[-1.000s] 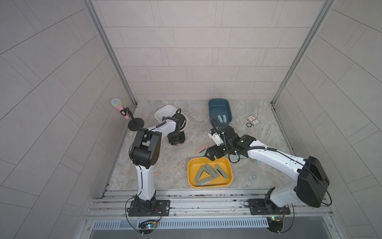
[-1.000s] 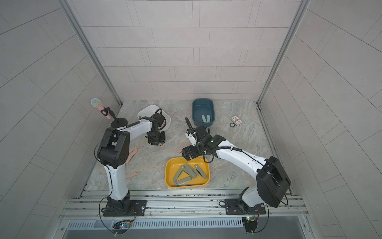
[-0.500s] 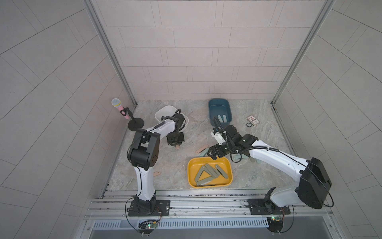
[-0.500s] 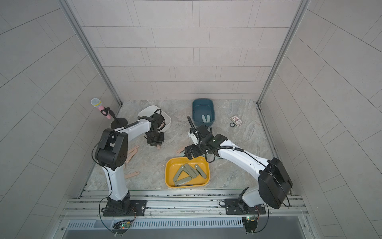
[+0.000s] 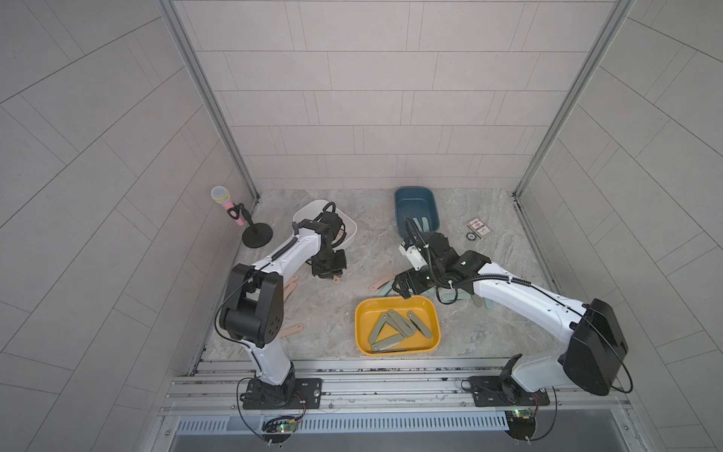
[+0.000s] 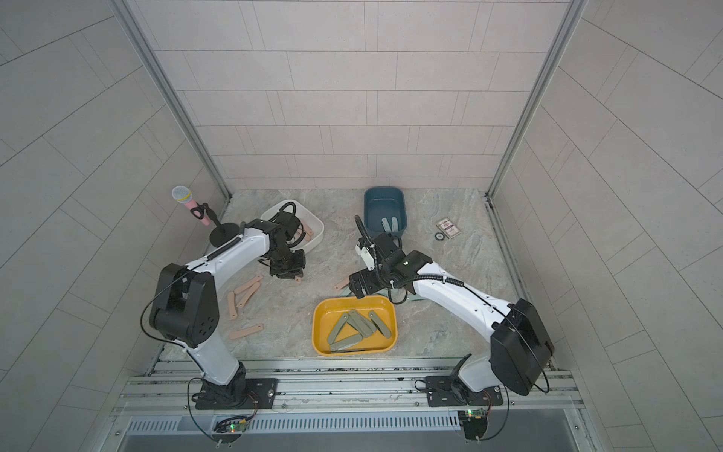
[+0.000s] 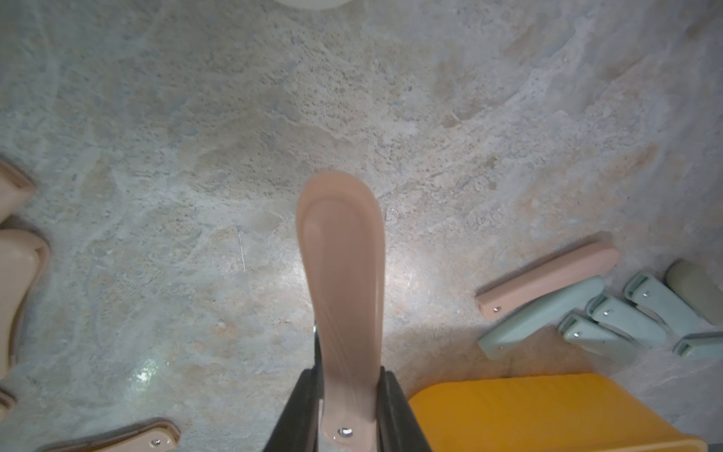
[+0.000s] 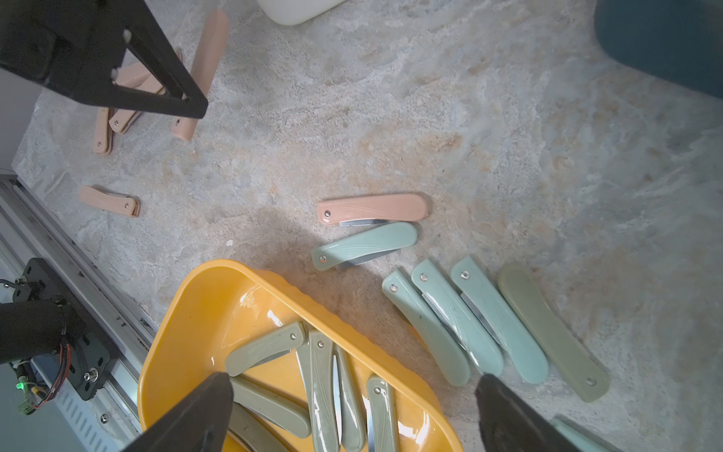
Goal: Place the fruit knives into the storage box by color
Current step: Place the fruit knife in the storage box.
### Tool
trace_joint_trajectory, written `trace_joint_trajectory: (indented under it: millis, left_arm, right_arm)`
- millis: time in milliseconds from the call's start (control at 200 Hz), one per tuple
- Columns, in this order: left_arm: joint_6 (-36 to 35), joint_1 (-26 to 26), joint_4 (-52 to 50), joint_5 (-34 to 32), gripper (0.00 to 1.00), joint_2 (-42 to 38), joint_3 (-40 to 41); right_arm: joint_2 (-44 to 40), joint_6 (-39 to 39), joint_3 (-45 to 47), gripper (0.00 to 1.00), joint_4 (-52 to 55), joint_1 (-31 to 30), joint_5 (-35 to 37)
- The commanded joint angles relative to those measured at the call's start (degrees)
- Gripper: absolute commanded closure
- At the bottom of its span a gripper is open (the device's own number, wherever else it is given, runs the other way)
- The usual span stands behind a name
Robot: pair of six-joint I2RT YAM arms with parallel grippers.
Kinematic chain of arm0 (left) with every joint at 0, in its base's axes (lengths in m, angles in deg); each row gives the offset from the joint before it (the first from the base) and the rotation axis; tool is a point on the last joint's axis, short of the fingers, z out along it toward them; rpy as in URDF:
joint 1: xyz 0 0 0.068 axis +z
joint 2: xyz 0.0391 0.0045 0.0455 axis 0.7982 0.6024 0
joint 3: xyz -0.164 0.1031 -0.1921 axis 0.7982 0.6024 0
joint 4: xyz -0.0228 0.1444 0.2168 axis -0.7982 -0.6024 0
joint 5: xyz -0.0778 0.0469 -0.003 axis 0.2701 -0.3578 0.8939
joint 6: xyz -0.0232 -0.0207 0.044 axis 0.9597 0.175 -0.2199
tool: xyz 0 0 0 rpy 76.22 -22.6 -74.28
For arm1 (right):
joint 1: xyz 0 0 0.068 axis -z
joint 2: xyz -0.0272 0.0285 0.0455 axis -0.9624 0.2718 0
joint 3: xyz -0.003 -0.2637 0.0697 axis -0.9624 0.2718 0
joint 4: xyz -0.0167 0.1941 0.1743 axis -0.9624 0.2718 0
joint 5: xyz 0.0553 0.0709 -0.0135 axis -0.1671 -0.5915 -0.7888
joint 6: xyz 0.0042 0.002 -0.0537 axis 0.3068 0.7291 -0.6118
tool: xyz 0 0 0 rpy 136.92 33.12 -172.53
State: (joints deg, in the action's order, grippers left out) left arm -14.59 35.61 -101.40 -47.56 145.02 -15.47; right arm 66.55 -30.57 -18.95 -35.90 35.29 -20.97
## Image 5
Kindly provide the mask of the olive knife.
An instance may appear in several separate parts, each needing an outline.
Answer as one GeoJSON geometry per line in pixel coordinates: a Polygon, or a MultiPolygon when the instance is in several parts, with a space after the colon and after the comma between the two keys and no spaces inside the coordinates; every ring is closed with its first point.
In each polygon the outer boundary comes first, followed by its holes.
{"type": "Polygon", "coordinates": [[[371,345],[371,348],[374,352],[390,350],[391,348],[394,348],[401,344],[404,339],[405,337],[402,334],[395,334],[376,342],[375,344],[371,345]]]}
{"type": "Polygon", "coordinates": [[[407,318],[426,339],[432,338],[431,329],[429,329],[429,326],[427,326],[427,324],[425,324],[425,322],[423,322],[423,320],[421,320],[414,311],[409,311],[407,313],[407,318]]]}
{"type": "Polygon", "coordinates": [[[388,316],[389,320],[393,320],[393,322],[395,323],[395,327],[405,338],[410,338],[414,336],[417,332],[416,327],[412,323],[408,322],[406,318],[403,318],[403,316],[401,316],[401,314],[399,314],[397,311],[390,310],[388,312],[388,316]]]}
{"type": "Polygon", "coordinates": [[[378,342],[378,336],[380,335],[381,331],[383,330],[384,326],[387,323],[388,315],[386,313],[383,313],[376,324],[374,325],[371,333],[369,334],[368,341],[371,345],[378,342]]]}

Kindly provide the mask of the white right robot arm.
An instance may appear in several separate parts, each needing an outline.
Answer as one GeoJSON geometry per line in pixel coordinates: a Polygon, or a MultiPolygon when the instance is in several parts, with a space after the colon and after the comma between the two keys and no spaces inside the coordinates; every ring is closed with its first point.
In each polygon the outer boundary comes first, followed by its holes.
{"type": "Polygon", "coordinates": [[[601,397],[615,390],[629,347],[605,301],[582,302],[543,289],[481,253],[457,253],[440,233],[409,235],[399,252],[412,264],[395,277],[393,289],[403,298],[429,289],[466,292],[503,305],[555,337],[557,345],[549,350],[508,360],[491,386],[506,400],[559,385],[574,384],[601,397]]]}

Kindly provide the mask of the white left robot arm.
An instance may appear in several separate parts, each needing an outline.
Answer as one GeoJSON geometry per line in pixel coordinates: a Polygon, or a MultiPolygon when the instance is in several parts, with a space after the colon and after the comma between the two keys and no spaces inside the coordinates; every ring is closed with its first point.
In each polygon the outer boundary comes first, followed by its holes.
{"type": "Polygon", "coordinates": [[[292,375],[278,334],[284,323],[286,280],[310,266],[320,279],[339,279],[346,269],[346,254],[336,244],[346,239],[346,224],[328,203],[315,218],[293,223],[293,234],[272,254],[252,265],[233,268],[231,292],[225,296],[217,325],[225,338],[246,348],[257,367],[257,378],[281,386],[292,375]]]}

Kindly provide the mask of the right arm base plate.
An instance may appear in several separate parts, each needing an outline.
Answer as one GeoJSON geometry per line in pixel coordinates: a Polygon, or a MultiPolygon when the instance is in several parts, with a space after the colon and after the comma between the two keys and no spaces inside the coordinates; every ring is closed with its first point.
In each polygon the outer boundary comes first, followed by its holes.
{"type": "Polygon", "coordinates": [[[529,393],[512,379],[495,376],[472,376],[461,382],[461,389],[474,399],[474,406],[483,407],[540,407],[549,406],[546,391],[529,393]]]}

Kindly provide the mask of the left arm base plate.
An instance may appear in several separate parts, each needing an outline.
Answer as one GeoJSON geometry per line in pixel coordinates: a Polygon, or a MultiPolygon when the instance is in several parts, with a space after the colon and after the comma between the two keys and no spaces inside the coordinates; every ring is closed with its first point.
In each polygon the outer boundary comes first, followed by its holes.
{"type": "Polygon", "coordinates": [[[238,398],[244,410],[315,410],[320,406],[322,385],[322,379],[291,378],[282,385],[270,385],[253,378],[238,398]]]}

